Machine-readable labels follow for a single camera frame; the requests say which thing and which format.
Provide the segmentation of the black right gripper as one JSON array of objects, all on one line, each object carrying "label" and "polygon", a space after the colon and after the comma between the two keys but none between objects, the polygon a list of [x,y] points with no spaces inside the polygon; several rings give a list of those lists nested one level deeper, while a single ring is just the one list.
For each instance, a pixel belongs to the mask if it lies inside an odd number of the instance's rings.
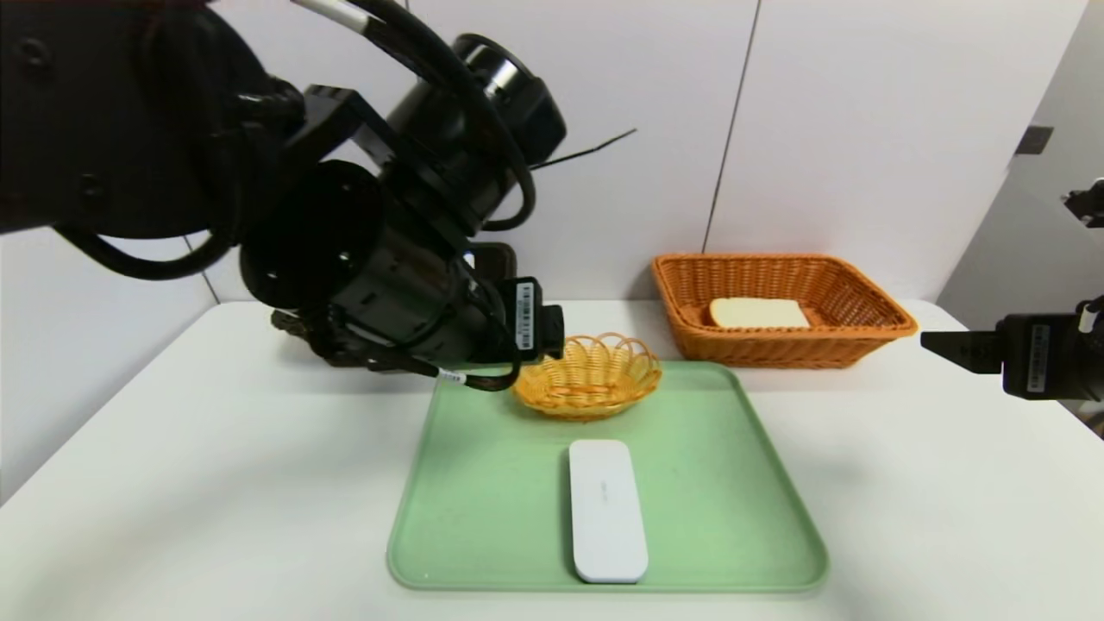
[{"label": "black right gripper", "polygon": [[921,346],[972,373],[1002,373],[1005,393],[1026,400],[1103,397],[1103,329],[1080,330],[1071,314],[1006,316],[990,331],[923,331]]}]

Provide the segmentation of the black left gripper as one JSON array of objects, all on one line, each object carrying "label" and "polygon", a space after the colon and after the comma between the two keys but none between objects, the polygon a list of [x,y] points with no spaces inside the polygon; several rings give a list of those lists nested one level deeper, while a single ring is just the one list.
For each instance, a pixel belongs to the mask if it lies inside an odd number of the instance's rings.
[{"label": "black left gripper", "polygon": [[563,310],[560,305],[541,307],[535,278],[474,278],[473,304],[482,322],[474,338],[473,364],[508,364],[513,354],[523,364],[544,356],[562,359]]}]

